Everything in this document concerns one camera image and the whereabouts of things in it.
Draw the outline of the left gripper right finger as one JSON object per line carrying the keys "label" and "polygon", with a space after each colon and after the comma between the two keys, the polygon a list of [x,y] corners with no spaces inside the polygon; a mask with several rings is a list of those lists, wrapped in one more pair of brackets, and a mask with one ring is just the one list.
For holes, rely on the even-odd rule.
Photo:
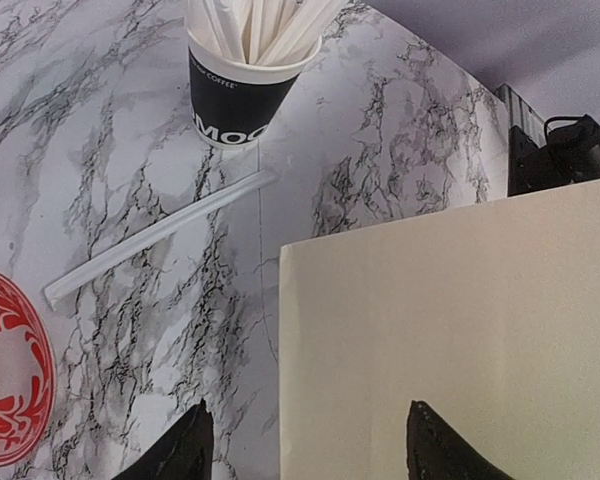
{"label": "left gripper right finger", "polygon": [[511,479],[425,401],[411,402],[406,427],[406,465],[410,480]]}

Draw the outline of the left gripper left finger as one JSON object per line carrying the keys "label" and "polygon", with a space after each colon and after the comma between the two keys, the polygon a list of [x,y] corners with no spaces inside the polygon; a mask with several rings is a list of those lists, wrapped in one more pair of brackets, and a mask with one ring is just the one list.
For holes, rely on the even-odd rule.
{"label": "left gripper left finger", "polygon": [[213,417],[201,400],[113,480],[210,480],[213,452]]}

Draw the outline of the beige paper bag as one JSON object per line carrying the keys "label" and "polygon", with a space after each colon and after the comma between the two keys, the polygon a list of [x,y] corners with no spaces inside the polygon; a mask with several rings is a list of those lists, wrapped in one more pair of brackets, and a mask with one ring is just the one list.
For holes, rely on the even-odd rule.
{"label": "beige paper bag", "polygon": [[600,479],[600,180],[285,246],[285,479],[404,479],[428,403],[516,479]]}

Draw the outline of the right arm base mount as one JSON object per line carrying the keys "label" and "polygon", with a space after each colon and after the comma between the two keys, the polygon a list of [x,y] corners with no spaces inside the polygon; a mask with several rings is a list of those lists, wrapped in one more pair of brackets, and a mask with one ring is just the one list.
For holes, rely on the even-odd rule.
{"label": "right arm base mount", "polygon": [[509,85],[495,94],[509,114],[509,197],[600,179],[600,124],[591,116],[543,120]]}

